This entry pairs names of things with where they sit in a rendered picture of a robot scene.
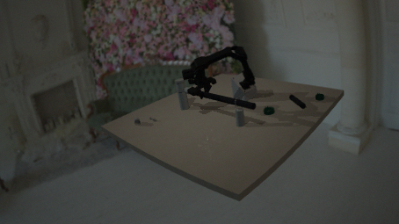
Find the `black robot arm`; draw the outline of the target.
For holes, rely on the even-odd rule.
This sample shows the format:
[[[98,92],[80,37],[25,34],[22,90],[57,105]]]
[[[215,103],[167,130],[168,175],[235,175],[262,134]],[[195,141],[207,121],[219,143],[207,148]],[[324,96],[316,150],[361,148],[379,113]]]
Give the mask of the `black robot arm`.
[[[235,53],[233,53],[233,51]],[[184,80],[188,79],[189,84],[194,84],[197,85],[197,81],[195,77],[201,78],[204,77],[205,74],[205,69],[207,69],[208,66],[211,64],[227,57],[230,56],[238,61],[240,61],[243,65],[243,75],[244,75],[244,80],[239,82],[241,86],[243,87],[244,90],[247,90],[250,88],[250,85],[255,85],[255,76],[252,73],[252,70],[250,69],[248,65],[248,57],[246,53],[243,50],[243,47],[225,47],[219,52],[215,52],[214,54],[210,54],[209,56],[201,56],[199,58],[196,58],[193,63],[190,65],[190,69],[183,69],[182,70],[182,75]],[[196,76],[194,76],[196,75]]]

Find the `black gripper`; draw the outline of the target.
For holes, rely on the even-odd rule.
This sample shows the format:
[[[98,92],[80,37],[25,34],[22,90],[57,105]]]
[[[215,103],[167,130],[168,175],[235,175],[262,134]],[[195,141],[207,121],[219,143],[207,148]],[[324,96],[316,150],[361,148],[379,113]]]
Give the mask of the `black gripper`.
[[[204,87],[204,91],[209,92],[212,87],[210,83],[216,84],[216,79],[212,78],[211,76],[209,78],[207,78],[206,76],[201,78],[195,77],[195,79],[197,81],[197,87],[191,87],[187,90],[187,92],[193,96],[198,94],[201,99],[203,98],[203,91],[201,91],[201,88]]]

